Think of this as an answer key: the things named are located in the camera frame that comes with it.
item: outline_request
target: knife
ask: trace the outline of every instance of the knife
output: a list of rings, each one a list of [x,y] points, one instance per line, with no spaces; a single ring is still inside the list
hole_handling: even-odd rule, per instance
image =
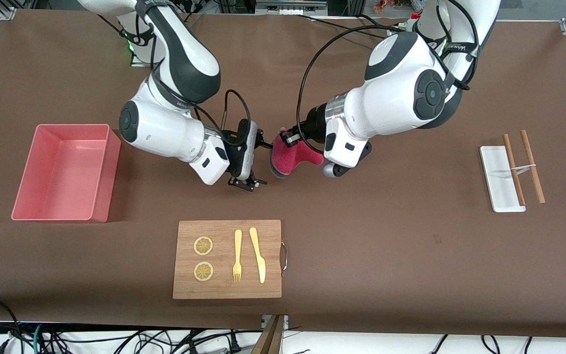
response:
[[[252,246],[255,248],[256,265],[259,267],[259,282],[263,284],[263,282],[265,282],[265,259],[263,259],[259,253],[259,238],[256,235],[256,228],[250,227],[249,231]]]

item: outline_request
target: wooden cutting board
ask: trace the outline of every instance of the wooden cutting board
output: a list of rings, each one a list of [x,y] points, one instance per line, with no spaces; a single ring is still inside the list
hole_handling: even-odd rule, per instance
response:
[[[265,259],[265,282],[259,282],[255,249],[250,240],[250,227],[259,237],[261,257]],[[242,280],[233,281],[235,263],[234,233],[242,230]],[[195,241],[209,237],[213,249],[198,255]],[[173,298],[279,298],[281,297],[281,221],[280,220],[202,220],[180,221],[173,276]],[[201,282],[194,276],[200,262],[213,266],[213,275]]]

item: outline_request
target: wooden chopstick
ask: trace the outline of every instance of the wooden chopstick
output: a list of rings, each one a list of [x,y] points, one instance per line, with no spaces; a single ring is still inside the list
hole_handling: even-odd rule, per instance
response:
[[[503,138],[504,138],[504,145],[506,146],[506,155],[508,155],[508,163],[510,163],[510,174],[512,174],[512,181],[514,182],[514,187],[516,188],[517,197],[519,198],[519,205],[524,207],[525,198],[523,197],[523,190],[521,190],[521,183],[519,182],[519,174],[517,174],[517,170],[514,169],[516,168],[516,165],[514,164],[514,155],[512,154],[512,148],[510,147],[510,138],[508,137],[508,134],[504,134]]]
[[[504,144],[506,143],[506,136],[507,134],[504,134]],[[530,173],[532,173],[532,182],[534,183],[534,189],[537,191],[538,203],[544,204],[545,195],[543,195],[543,188],[541,188],[541,180],[538,178],[537,167],[536,167],[536,163],[534,162],[534,155],[532,155],[532,149],[530,148],[530,141],[528,141],[528,132],[526,132],[525,130],[521,130],[521,140],[523,141],[523,147],[525,148],[525,152],[528,155],[528,163],[531,165]],[[508,149],[509,147],[510,147],[510,143],[506,145],[506,149]]]

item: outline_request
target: fork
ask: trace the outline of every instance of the fork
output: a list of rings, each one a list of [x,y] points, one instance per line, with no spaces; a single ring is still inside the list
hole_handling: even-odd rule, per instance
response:
[[[235,264],[233,265],[233,281],[235,282],[242,281],[240,253],[242,253],[242,230],[235,230]]]

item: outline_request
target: white tray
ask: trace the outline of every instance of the white tray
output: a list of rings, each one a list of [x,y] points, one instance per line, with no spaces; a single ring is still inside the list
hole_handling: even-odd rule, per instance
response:
[[[482,146],[481,164],[486,175],[490,203],[495,213],[517,213],[525,211],[519,205],[516,188],[510,174],[510,164],[505,146]]]

